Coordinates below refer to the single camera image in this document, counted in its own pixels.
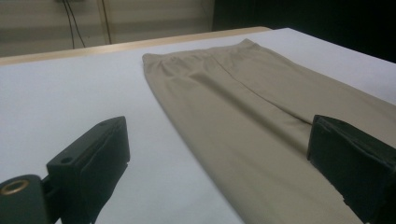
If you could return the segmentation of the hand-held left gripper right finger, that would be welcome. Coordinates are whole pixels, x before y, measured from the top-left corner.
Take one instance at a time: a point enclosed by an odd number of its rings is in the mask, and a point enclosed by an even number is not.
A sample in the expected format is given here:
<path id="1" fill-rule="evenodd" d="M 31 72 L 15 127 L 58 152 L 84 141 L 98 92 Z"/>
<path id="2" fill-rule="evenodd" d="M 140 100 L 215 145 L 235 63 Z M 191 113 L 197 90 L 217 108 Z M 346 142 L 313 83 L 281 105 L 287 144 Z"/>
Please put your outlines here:
<path id="1" fill-rule="evenodd" d="M 307 159 L 364 224 L 396 224 L 396 148 L 342 120 L 316 115 Z"/>

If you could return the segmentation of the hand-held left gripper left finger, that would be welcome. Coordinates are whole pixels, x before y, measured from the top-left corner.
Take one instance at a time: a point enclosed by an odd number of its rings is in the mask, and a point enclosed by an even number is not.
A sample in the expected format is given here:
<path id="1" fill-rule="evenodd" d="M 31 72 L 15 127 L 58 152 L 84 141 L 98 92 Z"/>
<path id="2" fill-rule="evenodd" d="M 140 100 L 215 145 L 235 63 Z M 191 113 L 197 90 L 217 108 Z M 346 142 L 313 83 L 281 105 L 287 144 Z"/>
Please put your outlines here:
<path id="1" fill-rule="evenodd" d="M 63 224 L 93 224 L 130 161 L 126 118 L 102 121 L 47 163 Z"/>

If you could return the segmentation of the beige pants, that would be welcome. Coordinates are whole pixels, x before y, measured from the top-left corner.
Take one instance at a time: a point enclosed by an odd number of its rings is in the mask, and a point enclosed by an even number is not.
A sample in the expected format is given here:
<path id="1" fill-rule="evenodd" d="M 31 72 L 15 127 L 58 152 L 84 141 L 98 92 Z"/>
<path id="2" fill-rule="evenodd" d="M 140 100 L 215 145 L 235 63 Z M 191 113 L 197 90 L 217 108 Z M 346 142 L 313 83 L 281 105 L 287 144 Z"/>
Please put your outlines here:
<path id="1" fill-rule="evenodd" d="M 305 158 L 316 114 L 396 147 L 396 105 L 248 39 L 143 57 L 183 140 L 246 224 L 359 224 Z"/>

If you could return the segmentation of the white table mat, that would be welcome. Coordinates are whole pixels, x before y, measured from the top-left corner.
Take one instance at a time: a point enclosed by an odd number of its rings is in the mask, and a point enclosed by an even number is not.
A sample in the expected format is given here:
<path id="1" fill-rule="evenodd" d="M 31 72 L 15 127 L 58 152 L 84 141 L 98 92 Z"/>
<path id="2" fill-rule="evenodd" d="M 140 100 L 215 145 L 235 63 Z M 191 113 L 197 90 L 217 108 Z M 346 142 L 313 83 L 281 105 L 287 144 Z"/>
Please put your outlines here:
<path id="1" fill-rule="evenodd" d="M 126 118 L 131 160 L 97 224 L 246 224 L 152 92 L 146 54 L 248 39 L 309 70 L 396 105 L 396 64 L 290 28 L 247 28 L 0 59 L 0 182 L 45 175 L 95 124 Z"/>

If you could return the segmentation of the black curtain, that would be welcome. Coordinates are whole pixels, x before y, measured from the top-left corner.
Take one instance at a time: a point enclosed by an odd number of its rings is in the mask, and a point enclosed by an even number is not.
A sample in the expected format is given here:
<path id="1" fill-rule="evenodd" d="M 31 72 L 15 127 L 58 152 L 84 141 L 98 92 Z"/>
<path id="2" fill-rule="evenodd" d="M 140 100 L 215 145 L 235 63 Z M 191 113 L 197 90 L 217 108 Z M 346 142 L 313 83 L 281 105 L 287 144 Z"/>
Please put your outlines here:
<path id="1" fill-rule="evenodd" d="M 396 63 L 396 0 L 215 0 L 215 31 L 291 28 Z"/>

